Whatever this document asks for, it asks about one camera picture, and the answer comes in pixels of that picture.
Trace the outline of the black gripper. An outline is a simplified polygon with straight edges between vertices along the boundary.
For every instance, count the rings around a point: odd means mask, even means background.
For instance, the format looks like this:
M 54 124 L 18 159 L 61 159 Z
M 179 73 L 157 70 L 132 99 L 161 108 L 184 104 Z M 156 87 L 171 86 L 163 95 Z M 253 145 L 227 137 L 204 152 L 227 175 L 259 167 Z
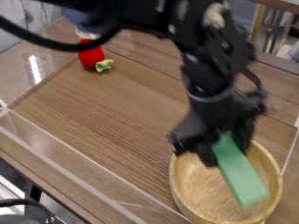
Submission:
M 228 87 L 217 94 L 207 96 L 195 88 L 187 88 L 189 110 L 185 117 L 172 129 L 168 140 L 173 153 L 195 152 L 207 167 L 217 165 L 211 146 L 228 132 L 243 152 L 248 153 L 255 133 L 255 120 L 265 110 L 264 89 L 241 92 Z

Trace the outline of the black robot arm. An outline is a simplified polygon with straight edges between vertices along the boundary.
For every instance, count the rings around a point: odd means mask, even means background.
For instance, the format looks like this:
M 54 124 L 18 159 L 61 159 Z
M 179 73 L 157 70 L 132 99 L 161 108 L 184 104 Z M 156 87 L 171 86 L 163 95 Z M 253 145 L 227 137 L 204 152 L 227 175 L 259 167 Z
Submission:
M 240 150 L 248 150 L 265 94 L 248 70 L 255 50 L 235 24 L 229 0 L 41 1 L 81 14 L 78 24 L 100 41 L 133 30 L 173 42 L 191 105 L 169 133 L 176 155 L 189 151 L 207 166 L 216 166 L 215 144 L 227 133 Z

